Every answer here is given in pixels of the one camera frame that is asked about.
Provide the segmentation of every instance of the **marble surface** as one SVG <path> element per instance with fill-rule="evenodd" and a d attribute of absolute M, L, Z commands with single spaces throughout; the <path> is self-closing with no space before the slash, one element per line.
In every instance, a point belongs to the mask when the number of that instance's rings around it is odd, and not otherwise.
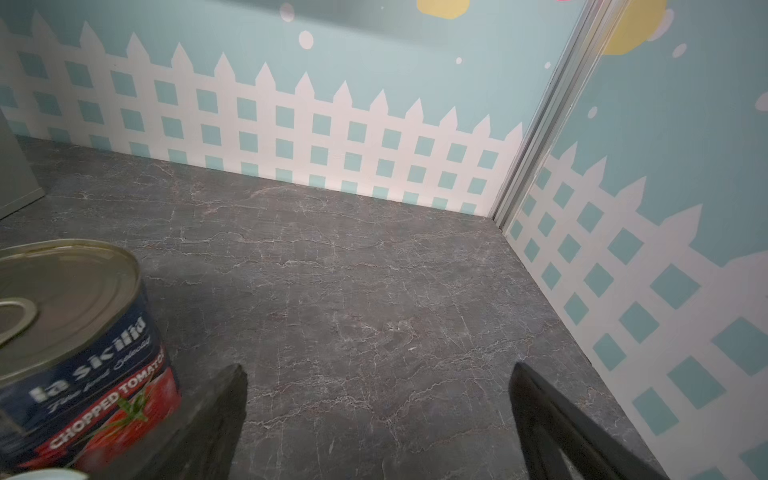
<path fill-rule="evenodd" d="M 490 220 L 20 142 L 47 195 L 0 220 L 0 246 L 138 257 L 184 391 L 248 374 L 231 478 L 527 478 L 518 360 L 657 466 Z"/>

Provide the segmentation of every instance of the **white round object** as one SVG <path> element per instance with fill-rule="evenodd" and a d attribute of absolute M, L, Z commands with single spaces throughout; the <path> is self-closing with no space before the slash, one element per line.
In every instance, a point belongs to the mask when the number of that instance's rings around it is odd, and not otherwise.
<path fill-rule="evenodd" d="M 285 22 L 293 22 L 293 19 L 296 18 L 296 12 L 293 10 L 293 5 L 290 3 L 283 3 L 280 6 L 280 18 Z"/>
<path fill-rule="evenodd" d="M 309 50 L 315 44 L 315 38 L 307 30 L 299 33 L 299 45 L 304 50 Z"/>
<path fill-rule="evenodd" d="M 658 40 L 661 38 L 661 35 L 664 35 L 667 33 L 667 30 L 670 29 L 672 26 L 672 21 L 674 20 L 674 10 L 672 8 L 668 8 L 664 12 L 664 17 L 661 19 L 661 23 L 659 24 L 659 28 L 656 29 L 656 31 L 648 37 L 648 41 Z"/>
<path fill-rule="evenodd" d="M 43 468 L 8 477 L 8 480 L 87 480 L 88 475 L 69 468 Z"/>
<path fill-rule="evenodd" d="M 684 43 L 679 44 L 672 51 L 672 58 L 677 58 L 677 57 L 681 56 L 683 53 L 685 53 L 685 51 L 687 49 L 688 49 L 688 45 L 685 45 Z"/>
<path fill-rule="evenodd" d="M 760 111 L 768 111 L 768 91 L 760 95 L 755 102 L 755 108 Z"/>

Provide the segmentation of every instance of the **blue square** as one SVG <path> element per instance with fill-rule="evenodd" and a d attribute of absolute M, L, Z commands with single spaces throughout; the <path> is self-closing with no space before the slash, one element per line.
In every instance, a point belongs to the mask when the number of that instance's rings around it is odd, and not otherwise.
<path fill-rule="evenodd" d="M 259 151 L 259 136 L 246 131 L 240 132 L 240 149 L 244 151 Z"/>
<path fill-rule="evenodd" d="M 581 245 L 579 245 L 579 242 L 574 240 L 570 234 L 566 234 L 563 243 L 561 243 L 560 248 L 558 248 L 558 252 L 560 252 L 560 255 L 566 262 L 570 263 L 573 261 L 574 257 L 576 257 L 576 254 L 580 249 Z"/>
<path fill-rule="evenodd" d="M 187 152 L 169 148 L 168 160 L 174 162 L 175 164 L 185 164 L 187 163 Z"/>
<path fill-rule="evenodd" d="M 642 240 L 630 233 L 626 228 L 622 228 L 621 232 L 608 245 L 608 251 L 621 260 L 624 265 L 628 265 L 632 257 L 642 246 Z"/>
<path fill-rule="evenodd" d="M 367 128 L 368 127 L 365 124 L 359 124 L 356 121 L 350 121 L 349 132 L 346 135 L 346 139 L 351 141 L 358 141 L 360 143 L 366 141 Z"/>
<path fill-rule="evenodd" d="M 325 188 L 326 178 L 320 175 L 310 175 L 310 187 Z"/>
<path fill-rule="evenodd" d="M 667 376 L 696 410 L 725 393 L 723 386 L 692 356 L 674 367 Z"/>
<path fill-rule="evenodd" d="M 16 98 L 13 96 L 13 90 L 5 85 L 0 85 L 0 105 L 3 107 L 18 108 Z"/>
<path fill-rule="evenodd" d="M 374 187 L 372 195 L 374 198 L 381 198 L 382 200 L 386 200 L 387 195 L 389 195 L 389 188 Z"/>
<path fill-rule="evenodd" d="M 205 167 L 214 170 L 224 170 L 224 159 L 219 157 L 205 156 Z"/>
<path fill-rule="evenodd" d="M 416 141 L 416 150 L 414 153 L 428 157 L 429 155 L 432 155 L 432 147 L 434 146 L 434 138 L 419 137 L 419 139 Z"/>
<path fill-rule="evenodd" d="M 112 83 L 114 84 L 114 93 L 125 95 L 127 97 L 136 96 L 136 86 L 134 78 L 121 71 L 110 71 L 112 74 Z"/>
<path fill-rule="evenodd" d="M 58 101 L 56 100 L 56 97 L 54 97 L 51 94 L 44 94 L 40 91 L 33 91 L 32 95 L 35 97 L 35 100 L 38 102 L 38 109 L 40 110 L 40 113 L 47 114 L 47 115 L 56 115 L 57 117 L 61 116 L 61 109 L 58 106 Z"/>
<path fill-rule="evenodd" d="M 341 191 L 344 192 L 345 194 L 356 194 L 357 183 L 349 182 L 347 180 L 341 180 Z"/>
<path fill-rule="evenodd" d="M 682 270 L 670 264 L 653 281 L 650 288 L 677 310 L 699 290 L 700 286 Z"/>
<path fill-rule="evenodd" d="M 456 183 L 456 174 L 452 174 L 450 172 L 442 172 L 440 174 L 440 181 L 437 183 L 437 186 L 440 188 L 447 188 L 449 190 L 453 189 L 453 185 Z"/>
<path fill-rule="evenodd" d="M 154 81 L 154 92 L 157 94 L 157 101 L 162 104 L 179 105 L 179 99 L 176 96 L 176 85 L 167 81 Z"/>
<path fill-rule="evenodd" d="M 560 205 L 560 208 L 565 208 L 565 205 L 568 204 L 568 201 L 571 199 L 571 195 L 574 194 L 574 189 L 572 189 L 568 184 L 560 184 L 560 188 L 558 188 L 558 192 L 554 194 L 554 202 L 557 205 Z"/>
<path fill-rule="evenodd" d="M 91 138 L 91 146 L 93 148 L 112 151 L 112 144 L 109 143 L 109 138 L 100 135 L 89 135 L 89 137 Z"/>
<path fill-rule="evenodd" d="M 318 165 L 328 164 L 328 149 L 325 147 L 312 146 L 310 151 L 310 163 Z"/>
<path fill-rule="evenodd" d="M 67 68 L 67 74 L 69 75 L 69 81 L 73 85 L 78 87 L 93 88 L 94 83 L 91 81 L 91 74 L 88 72 L 88 67 L 82 63 L 74 63 L 73 61 L 65 61 L 65 67 Z"/>
<path fill-rule="evenodd" d="M 424 175 L 426 173 L 426 168 L 419 167 L 418 165 L 411 165 L 411 170 L 408 172 L 408 181 L 420 184 L 424 181 Z"/>
<path fill-rule="evenodd" d="M 768 442 L 739 455 L 758 480 L 768 480 Z"/>
<path fill-rule="evenodd" d="M 127 108 L 121 108 L 120 115 L 123 117 L 123 125 L 128 130 L 144 131 L 144 122 L 141 120 L 141 113 L 135 110 L 128 110 Z"/>
<path fill-rule="evenodd" d="M 293 159 L 293 142 L 277 138 L 275 140 L 275 155 L 280 158 Z"/>
<path fill-rule="evenodd" d="M 293 182 L 293 171 L 276 168 L 275 180 L 280 180 L 281 182 Z"/>
<path fill-rule="evenodd" d="M 400 136 L 400 132 L 385 128 L 384 137 L 382 138 L 382 147 L 397 150 L 400 148 Z"/>
<path fill-rule="evenodd" d="M 584 227 L 587 232 L 592 232 L 600 219 L 603 217 L 603 211 L 597 208 L 592 202 L 587 202 L 587 205 L 581 211 L 576 221 L 579 225 Z"/>
<path fill-rule="evenodd" d="M 531 216 L 531 212 L 533 211 L 533 207 L 535 206 L 536 206 L 536 199 L 528 195 L 525 198 L 525 201 L 523 202 L 523 208 L 522 208 L 523 213 L 528 216 Z"/>
<path fill-rule="evenodd" d="M 203 131 L 203 143 L 209 145 L 221 145 L 221 130 L 213 125 L 201 125 Z"/>
<path fill-rule="evenodd" d="M 552 290 L 554 286 L 557 285 L 560 281 L 561 276 L 562 275 L 560 274 L 560 270 L 555 268 L 554 265 L 550 263 L 541 274 L 541 279 L 544 280 L 544 283 L 546 283 L 549 289 Z"/>
<path fill-rule="evenodd" d="M 251 177 L 259 176 L 259 166 L 256 164 L 249 164 L 248 162 L 240 162 L 240 172 L 243 175 L 250 175 Z"/>
<path fill-rule="evenodd" d="M 549 237 L 549 233 L 554 228 L 554 218 L 552 215 L 544 213 L 541 221 L 538 223 L 538 231 L 540 231 L 545 237 Z"/>
<path fill-rule="evenodd" d="M 40 55 L 20 51 L 18 59 L 22 62 L 24 72 L 30 77 L 48 78 L 48 73 L 45 71 L 45 65 Z"/>
<path fill-rule="evenodd" d="M 137 157 L 150 158 L 149 145 L 137 144 L 132 141 L 129 141 L 128 144 L 131 146 L 132 155 L 136 155 Z"/>
<path fill-rule="evenodd" d="M 712 343 L 749 376 L 768 366 L 768 335 L 743 317 L 718 333 Z"/>
<path fill-rule="evenodd" d="M 83 100 L 78 100 L 78 104 L 80 105 L 80 115 L 83 116 L 83 120 L 94 124 L 104 124 L 104 117 L 101 116 L 101 109 L 98 104 Z"/>
<path fill-rule="evenodd" d="M 219 104 L 216 99 L 215 91 L 197 89 L 197 108 L 210 113 L 219 113 Z"/>
<path fill-rule="evenodd" d="M 469 202 L 464 202 L 462 204 L 462 207 L 459 208 L 458 211 L 460 211 L 463 214 L 474 215 L 475 214 L 475 209 L 477 207 L 478 206 L 475 205 L 475 204 L 470 204 Z"/>
<path fill-rule="evenodd" d="M 275 107 L 275 123 L 278 127 L 293 128 L 293 109 L 288 107 Z"/>
<path fill-rule="evenodd" d="M 346 152 L 344 156 L 344 170 L 352 170 L 355 172 L 360 171 L 362 165 L 362 155 L 353 154 L 352 152 Z"/>
<path fill-rule="evenodd" d="M 607 333 L 594 344 L 592 349 L 597 353 L 600 361 L 605 365 L 605 368 L 607 368 L 609 372 L 615 369 L 616 366 L 621 363 L 621 360 L 627 358 L 627 355 L 621 347 L 619 347 L 614 339 Z"/>
<path fill-rule="evenodd" d="M 637 343 L 642 343 L 659 326 L 659 322 L 637 302 L 632 303 L 624 315 L 619 317 L 619 322 Z"/>
<path fill-rule="evenodd" d="M 523 250 L 523 253 L 532 262 L 536 258 L 536 255 L 538 255 L 539 250 L 540 250 L 539 246 L 531 238 L 528 241 L 528 245 L 525 246 L 525 250 Z"/>
<path fill-rule="evenodd" d="M 599 263 L 596 263 L 584 278 L 584 283 L 586 283 L 590 290 L 597 296 L 603 296 L 605 290 L 608 290 L 608 287 L 611 286 L 613 282 L 614 278 Z"/>
<path fill-rule="evenodd" d="M 314 114 L 312 117 L 312 133 L 318 135 L 331 135 L 331 117 Z"/>
<path fill-rule="evenodd" d="M 440 210 L 445 210 L 447 206 L 448 206 L 447 198 L 435 197 L 432 199 L 432 208 L 439 208 Z"/>
<path fill-rule="evenodd" d="M 523 224 L 515 220 L 515 222 L 512 224 L 512 228 L 509 229 L 509 234 L 512 235 L 512 238 L 515 240 L 520 237 L 520 232 L 523 231 Z"/>
<path fill-rule="evenodd" d="M 163 121 L 163 133 L 166 137 L 184 138 L 184 129 L 178 118 L 160 117 Z"/>
<path fill-rule="evenodd" d="M 641 393 L 632 401 L 632 405 L 640 413 L 640 416 L 643 417 L 643 420 L 648 424 L 654 435 L 666 432 L 679 422 L 674 413 L 672 413 L 672 410 L 670 410 L 654 389 L 648 389 Z"/>
<path fill-rule="evenodd" d="M 27 124 L 23 121 L 7 120 L 7 122 L 14 135 L 24 135 L 26 137 L 30 136 Z"/>
<path fill-rule="evenodd" d="M 256 102 L 247 98 L 237 98 L 237 117 L 256 121 Z"/>
<path fill-rule="evenodd" d="M 485 190 L 485 180 L 481 178 L 472 178 L 472 181 L 469 182 L 467 193 L 482 195 L 483 190 Z"/>
<path fill-rule="evenodd" d="M 402 202 L 404 204 L 416 205 L 418 201 L 419 201 L 419 194 L 414 194 L 413 192 L 405 192 L 402 195 Z"/>
<path fill-rule="evenodd" d="M 72 143 L 72 139 L 69 137 L 69 132 L 56 127 L 48 127 L 48 134 L 51 135 L 51 140 L 60 141 L 63 144 Z"/>
<path fill-rule="evenodd" d="M 376 175 L 380 177 L 392 178 L 392 172 L 395 170 L 395 162 L 379 159 L 379 166 L 376 167 Z"/>
<path fill-rule="evenodd" d="M 694 475 L 690 480 L 726 480 L 719 468 L 710 468 L 705 472 Z"/>
<path fill-rule="evenodd" d="M 536 186 L 544 190 L 544 187 L 547 186 L 547 182 L 549 182 L 549 177 L 551 176 L 552 172 L 547 170 L 547 168 L 542 167 L 538 172 L 538 177 L 536 177 Z"/>
<path fill-rule="evenodd" d="M 446 160 L 460 164 L 464 160 L 464 154 L 466 153 L 467 153 L 466 145 L 451 144 L 451 147 L 448 150 L 448 157 L 446 158 Z"/>
<path fill-rule="evenodd" d="M 482 155 L 480 155 L 480 161 L 478 162 L 478 167 L 488 168 L 490 170 L 493 168 L 494 165 L 496 165 L 497 158 L 498 158 L 498 152 L 483 150 Z"/>
<path fill-rule="evenodd" d="M 565 308 L 565 312 L 571 317 L 571 320 L 574 321 L 574 325 L 578 325 L 589 313 L 589 309 L 584 304 L 584 301 L 575 293 L 571 295 L 571 298 L 568 299 L 563 308 Z"/>

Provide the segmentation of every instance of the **pull tab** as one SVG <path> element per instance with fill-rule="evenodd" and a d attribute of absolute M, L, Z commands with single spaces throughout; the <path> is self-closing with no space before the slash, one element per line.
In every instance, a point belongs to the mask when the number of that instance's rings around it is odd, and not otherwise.
<path fill-rule="evenodd" d="M 35 317 L 38 315 L 38 307 L 34 302 L 27 300 L 26 298 L 16 297 L 0 299 L 0 308 L 4 306 L 20 307 L 23 313 L 22 317 L 11 329 L 0 333 L 0 346 L 27 329 L 27 327 L 29 327 L 32 322 L 35 321 Z"/>

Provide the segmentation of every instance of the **can label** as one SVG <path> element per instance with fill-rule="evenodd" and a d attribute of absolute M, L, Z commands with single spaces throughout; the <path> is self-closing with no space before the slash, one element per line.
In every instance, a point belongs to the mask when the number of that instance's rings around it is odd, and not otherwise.
<path fill-rule="evenodd" d="M 96 472 L 181 401 L 142 294 L 88 348 L 0 389 L 0 456 L 15 471 Z"/>

